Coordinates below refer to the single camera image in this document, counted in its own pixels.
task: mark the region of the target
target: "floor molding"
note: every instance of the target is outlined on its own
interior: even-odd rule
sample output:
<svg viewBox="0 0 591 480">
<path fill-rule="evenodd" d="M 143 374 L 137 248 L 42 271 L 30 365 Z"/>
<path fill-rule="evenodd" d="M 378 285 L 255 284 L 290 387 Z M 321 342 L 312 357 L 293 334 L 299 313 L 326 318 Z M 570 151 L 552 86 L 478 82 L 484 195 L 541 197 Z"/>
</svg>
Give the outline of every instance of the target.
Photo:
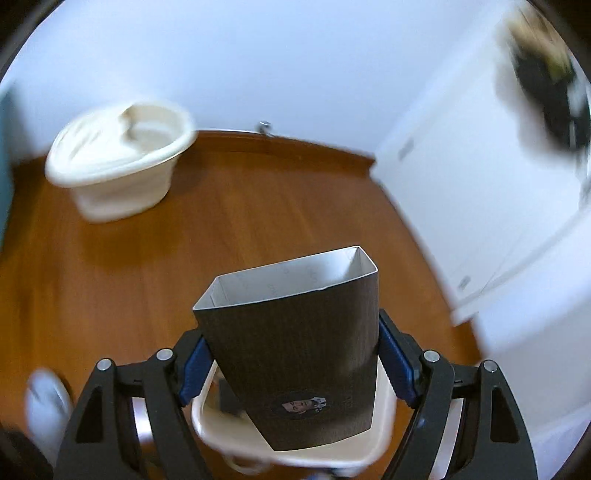
<svg viewBox="0 0 591 480">
<path fill-rule="evenodd" d="M 293 161 L 306 159 L 320 163 L 343 163 L 367 172 L 375 162 L 372 154 L 342 150 L 294 138 L 267 137 L 255 132 L 201 130 L 194 147 L 205 151 L 274 155 Z"/>
</svg>

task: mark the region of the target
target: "white plastic basket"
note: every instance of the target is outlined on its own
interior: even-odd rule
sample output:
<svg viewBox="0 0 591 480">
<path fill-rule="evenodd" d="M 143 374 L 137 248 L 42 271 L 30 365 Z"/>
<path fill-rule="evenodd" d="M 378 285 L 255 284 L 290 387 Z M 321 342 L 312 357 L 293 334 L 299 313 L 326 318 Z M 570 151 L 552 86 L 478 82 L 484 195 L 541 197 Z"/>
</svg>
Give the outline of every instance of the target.
<svg viewBox="0 0 591 480">
<path fill-rule="evenodd" d="M 102 108 L 59 133 L 47 157 L 46 177 L 71 189 L 89 222 L 117 220 L 162 200 L 178 156 L 195 137 L 190 115 L 169 103 Z"/>
<path fill-rule="evenodd" d="M 374 415 L 369 430 L 338 442 L 302 450 L 274 451 L 249 418 L 237 419 L 213 409 L 205 402 L 217 370 L 213 366 L 201 394 L 193 400 L 191 419 L 202 441 L 221 452 L 227 463 L 235 468 L 233 457 L 258 462 L 260 468 L 250 468 L 256 474 L 270 463 L 306 468 L 331 469 L 339 476 L 355 476 L 376 462 L 388 449 L 396 411 L 396 395 L 378 360 Z"/>
</svg>

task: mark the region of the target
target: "person's foot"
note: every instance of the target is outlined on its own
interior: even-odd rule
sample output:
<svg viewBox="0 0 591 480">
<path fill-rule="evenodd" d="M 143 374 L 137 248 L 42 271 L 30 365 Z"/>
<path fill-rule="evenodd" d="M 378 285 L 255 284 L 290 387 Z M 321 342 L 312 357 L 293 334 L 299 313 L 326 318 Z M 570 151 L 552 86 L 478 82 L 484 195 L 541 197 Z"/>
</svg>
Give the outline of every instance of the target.
<svg viewBox="0 0 591 480">
<path fill-rule="evenodd" d="M 25 416 L 31 441 L 55 466 L 61 440 L 72 414 L 66 386 L 51 370 L 35 370 L 25 393 Z"/>
</svg>

